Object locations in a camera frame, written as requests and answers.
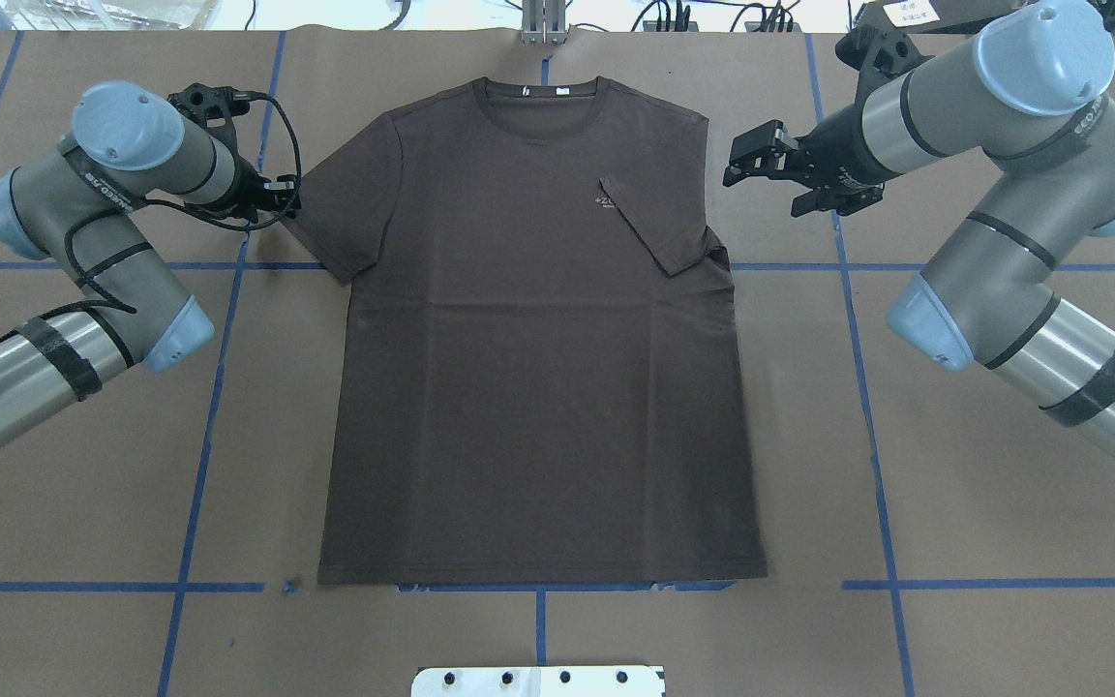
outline robotic arm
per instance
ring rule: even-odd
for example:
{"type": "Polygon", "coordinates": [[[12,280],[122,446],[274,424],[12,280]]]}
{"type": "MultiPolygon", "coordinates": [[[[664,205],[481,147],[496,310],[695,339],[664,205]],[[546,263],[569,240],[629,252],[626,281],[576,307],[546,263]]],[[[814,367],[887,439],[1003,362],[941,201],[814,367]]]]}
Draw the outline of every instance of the robotic arm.
{"type": "Polygon", "coordinates": [[[213,323],[128,213],[164,204],[239,231],[293,215],[298,175],[270,182],[235,154],[231,118],[253,100],[278,106],[230,87],[191,85],[164,99],[96,85],[56,149],[0,180],[0,241],[28,260],[54,256],[85,293],[0,339],[0,446],[129,367],[166,370],[212,339],[213,323]],[[146,200],[155,188],[185,204],[146,200]],[[256,224],[258,211],[275,215],[256,224]],[[217,222],[227,216],[252,224],[217,222]]]}
{"type": "Polygon", "coordinates": [[[915,275],[889,323],[948,370],[979,362],[1115,455],[1115,331],[1045,280],[1085,235],[1115,234],[1115,70],[1103,18],[1041,0],[937,58],[859,26],[837,57],[854,104],[792,137],[769,122],[735,138],[725,186],[748,176],[811,188],[792,216],[880,202],[884,182],[981,147],[1004,175],[915,275]]]}

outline t-shirt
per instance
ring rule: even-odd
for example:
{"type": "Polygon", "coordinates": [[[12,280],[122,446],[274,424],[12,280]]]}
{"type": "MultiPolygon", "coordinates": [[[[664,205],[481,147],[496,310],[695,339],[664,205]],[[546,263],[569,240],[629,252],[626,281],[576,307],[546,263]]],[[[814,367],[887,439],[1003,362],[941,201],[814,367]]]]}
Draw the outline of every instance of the t-shirt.
{"type": "Polygon", "coordinates": [[[319,583],[765,574],[707,136],[482,78],[304,175],[287,225],[352,283],[319,583]]]}

